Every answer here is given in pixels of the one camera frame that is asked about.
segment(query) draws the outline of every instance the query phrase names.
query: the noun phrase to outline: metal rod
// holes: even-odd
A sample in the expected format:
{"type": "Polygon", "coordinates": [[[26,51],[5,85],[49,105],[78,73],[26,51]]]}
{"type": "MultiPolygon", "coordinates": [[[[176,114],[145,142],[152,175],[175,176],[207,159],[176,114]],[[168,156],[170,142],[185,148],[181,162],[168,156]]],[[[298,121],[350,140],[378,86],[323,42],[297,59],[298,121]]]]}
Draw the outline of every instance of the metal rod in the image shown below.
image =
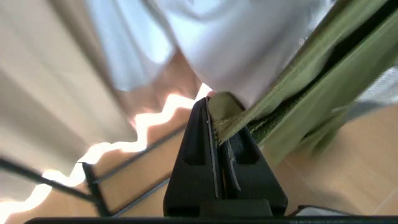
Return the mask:
{"type": "Polygon", "coordinates": [[[132,202],[130,202],[127,205],[123,206],[123,208],[119,209],[117,212],[114,213],[113,217],[118,217],[122,213],[128,211],[130,208],[136,206],[138,203],[143,201],[145,198],[149,197],[150,195],[155,193],[157,190],[159,190],[161,187],[163,187],[164,185],[168,184],[169,180],[170,180],[170,175],[168,175],[165,179],[160,181],[155,187],[149,189],[148,191],[146,191],[145,193],[140,195],[138,198],[135,198],[132,202]]]}
{"type": "Polygon", "coordinates": [[[101,217],[110,217],[112,214],[109,211],[108,207],[106,206],[106,202],[103,197],[103,194],[101,193],[100,187],[95,182],[96,177],[95,177],[94,170],[93,170],[92,166],[85,162],[82,163],[82,166],[83,166],[83,170],[86,175],[86,181],[87,181],[88,188],[89,188],[91,194],[96,199],[94,202],[94,205],[97,208],[99,215],[101,217]]]}
{"type": "Polygon", "coordinates": [[[178,134],[179,132],[181,132],[182,130],[184,130],[187,127],[187,124],[184,124],[183,126],[177,128],[176,130],[172,131],[170,134],[166,135],[164,138],[162,138],[161,140],[155,142],[153,145],[147,147],[144,151],[142,151],[141,153],[139,153],[138,155],[134,155],[132,156],[130,159],[124,161],[122,164],[116,166],[115,168],[113,168],[112,170],[108,171],[107,173],[105,173],[104,175],[102,175],[101,177],[98,177],[97,180],[95,181],[97,184],[101,183],[102,181],[110,178],[111,176],[113,176],[115,173],[117,173],[119,170],[126,168],[128,165],[130,165],[131,163],[133,163],[134,161],[138,160],[140,157],[142,157],[143,155],[145,155],[146,153],[150,152],[151,150],[155,149],[157,146],[159,146],[160,144],[162,144],[163,142],[166,142],[168,139],[170,139],[171,137],[175,136],[176,134],[178,134]]]}
{"type": "Polygon", "coordinates": [[[15,173],[17,175],[21,175],[25,178],[33,180],[36,183],[47,184],[57,190],[68,193],[70,195],[81,198],[83,200],[87,200],[90,202],[96,201],[95,198],[92,197],[91,195],[84,194],[84,193],[80,192],[79,190],[73,189],[71,187],[67,187],[66,185],[60,184],[56,181],[48,180],[47,178],[42,177],[38,172],[32,171],[29,168],[26,168],[19,164],[7,161],[7,160],[3,159],[2,157],[0,157],[0,168],[6,169],[9,172],[15,173]]]}

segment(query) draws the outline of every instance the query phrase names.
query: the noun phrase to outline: drying rack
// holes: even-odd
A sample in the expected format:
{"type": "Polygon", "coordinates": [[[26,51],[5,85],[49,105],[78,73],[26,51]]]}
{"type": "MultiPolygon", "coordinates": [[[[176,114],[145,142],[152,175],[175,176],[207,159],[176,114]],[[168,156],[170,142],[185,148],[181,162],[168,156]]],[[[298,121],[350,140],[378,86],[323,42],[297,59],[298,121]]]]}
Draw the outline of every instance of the drying rack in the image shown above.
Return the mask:
{"type": "Polygon", "coordinates": [[[33,182],[36,182],[39,184],[47,184],[47,185],[53,187],[54,189],[60,190],[66,194],[72,195],[74,197],[78,197],[78,198],[86,200],[88,202],[91,202],[94,204],[94,206],[97,209],[98,214],[101,217],[118,217],[122,213],[128,211],[130,208],[137,205],[139,202],[143,201],[145,198],[147,198],[148,196],[150,196],[151,194],[156,192],[158,189],[163,187],[165,184],[167,184],[170,180],[170,174],[166,178],[160,180],[158,183],[155,183],[154,187],[147,190],[146,192],[144,192],[142,195],[138,196],[137,198],[134,198],[129,203],[123,205],[122,207],[119,207],[115,211],[111,211],[108,208],[105,198],[104,198],[103,194],[101,193],[100,183],[102,181],[112,177],[114,174],[116,174],[120,170],[131,165],[132,163],[134,163],[135,161],[140,159],[142,156],[144,156],[148,152],[153,151],[155,148],[157,148],[157,146],[161,145],[162,143],[166,142],[168,139],[172,138],[179,132],[183,131],[185,129],[185,127],[186,127],[186,124],[177,128],[176,130],[172,131],[170,134],[166,135],[162,139],[155,142],[153,145],[150,145],[149,147],[147,147],[144,151],[133,155],[128,160],[122,162],[121,164],[117,165],[116,167],[107,171],[107,173],[105,173],[101,176],[97,176],[95,174],[92,165],[82,162],[82,167],[83,167],[83,170],[84,170],[84,173],[86,176],[86,183],[87,183],[88,189],[90,191],[89,194],[83,193],[77,189],[74,189],[73,187],[68,187],[59,182],[46,179],[46,178],[42,177],[40,173],[38,173],[32,169],[29,169],[27,167],[24,167],[20,164],[17,164],[15,162],[9,161],[2,157],[0,157],[0,168],[5,171],[11,172],[13,174],[17,174],[22,177],[25,177],[26,179],[29,179],[33,182]]]}

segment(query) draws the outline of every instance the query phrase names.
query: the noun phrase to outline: tan floor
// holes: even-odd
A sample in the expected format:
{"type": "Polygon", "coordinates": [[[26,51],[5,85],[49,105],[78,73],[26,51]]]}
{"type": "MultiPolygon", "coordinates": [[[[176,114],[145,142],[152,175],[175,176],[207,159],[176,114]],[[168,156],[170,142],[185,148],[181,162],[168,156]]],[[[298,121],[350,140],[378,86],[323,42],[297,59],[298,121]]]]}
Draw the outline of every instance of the tan floor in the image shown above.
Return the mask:
{"type": "MultiPolygon", "coordinates": [[[[177,113],[169,124],[154,127],[149,134],[159,137],[186,122],[189,111],[177,113]]],[[[346,124],[321,154],[289,155],[274,169],[289,198],[288,212],[297,205],[310,204],[354,214],[398,215],[397,114],[398,106],[392,106],[346,124]]],[[[183,133],[178,134],[105,181],[101,188],[109,207],[121,206],[167,175],[172,170],[182,136],[183,133]]],[[[129,156],[131,154],[110,152],[97,163],[96,171],[101,174],[129,156]]],[[[165,190],[166,186],[162,187],[123,216],[162,216],[165,190]]],[[[22,223],[40,216],[95,215],[90,203],[53,190],[42,205],[12,215],[7,223],[22,223]]]]}

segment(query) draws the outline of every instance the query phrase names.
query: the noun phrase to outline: black horizontal bar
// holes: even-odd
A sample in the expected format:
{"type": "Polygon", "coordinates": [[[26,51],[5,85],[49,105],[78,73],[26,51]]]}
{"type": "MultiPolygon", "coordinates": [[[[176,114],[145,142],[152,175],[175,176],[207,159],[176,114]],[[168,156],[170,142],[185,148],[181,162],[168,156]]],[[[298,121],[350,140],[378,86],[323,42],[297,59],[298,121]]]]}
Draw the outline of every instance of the black horizontal bar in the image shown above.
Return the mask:
{"type": "Polygon", "coordinates": [[[57,190],[68,193],[70,195],[81,198],[83,200],[87,200],[90,202],[96,202],[96,199],[94,197],[92,197],[91,195],[84,194],[84,193],[80,192],[79,190],[73,189],[71,187],[67,187],[63,184],[56,182],[56,181],[48,180],[47,178],[42,177],[38,172],[32,171],[29,168],[26,168],[19,164],[7,161],[7,160],[3,159],[2,157],[0,157],[0,168],[6,169],[9,172],[15,173],[17,175],[26,177],[30,180],[33,180],[34,182],[37,182],[40,184],[47,184],[57,190]]]}
{"type": "Polygon", "coordinates": [[[161,187],[163,187],[164,185],[168,184],[169,180],[170,180],[170,176],[168,175],[166,178],[164,178],[158,184],[156,184],[155,187],[149,189],[148,191],[146,191],[145,193],[140,195],[138,198],[135,198],[132,202],[130,202],[127,205],[123,206],[123,208],[120,208],[117,212],[115,212],[113,214],[113,217],[118,217],[121,214],[123,214],[124,212],[128,211],[130,208],[136,206],[138,203],[143,201],[145,198],[149,197],[150,195],[155,193],[157,190],[159,190],[161,187]]]}
{"type": "Polygon", "coordinates": [[[123,163],[121,163],[120,165],[116,166],[115,168],[111,169],[110,171],[108,171],[107,173],[103,174],[101,177],[98,177],[98,179],[95,180],[96,184],[101,183],[102,181],[110,178],[111,176],[113,176],[115,173],[117,173],[119,170],[126,168],[128,165],[130,165],[131,163],[133,163],[134,161],[138,160],[140,157],[142,157],[143,155],[145,155],[146,153],[150,152],[151,150],[155,149],[157,146],[161,145],[163,142],[166,142],[168,139],[170,139],[171,137],[175,136],[176,134],[178,134],[179,132],[181,132],[182,130],[185,129],[185,127],[187,127],[187,124],[184,124],[183,126],[177,128],[176,130],[172,131],[170,134],[166,135],[165,137],[163,137],[161,140],[153,143],[152,145],[150,145],[149,147],[147,147],[144,151],[140,152],[138,155],[134,155],[132,156],[130,159],[124,161],[123,163]]]}

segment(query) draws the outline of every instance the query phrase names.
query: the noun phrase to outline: green cloth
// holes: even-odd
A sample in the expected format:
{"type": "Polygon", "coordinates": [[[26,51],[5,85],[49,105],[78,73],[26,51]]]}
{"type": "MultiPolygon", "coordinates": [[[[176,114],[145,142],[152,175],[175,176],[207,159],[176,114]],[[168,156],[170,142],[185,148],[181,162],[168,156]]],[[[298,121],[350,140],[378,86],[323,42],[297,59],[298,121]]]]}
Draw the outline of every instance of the green cloth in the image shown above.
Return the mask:
{"type": "Polygon", "coordinates": [[[210,99],[218,144],[247,125],[271,165],[327,146],[354,99],[396,61],[397,37],[393,0],[337,1],[254,106],[243,110],[229,93],[210,99]]]}

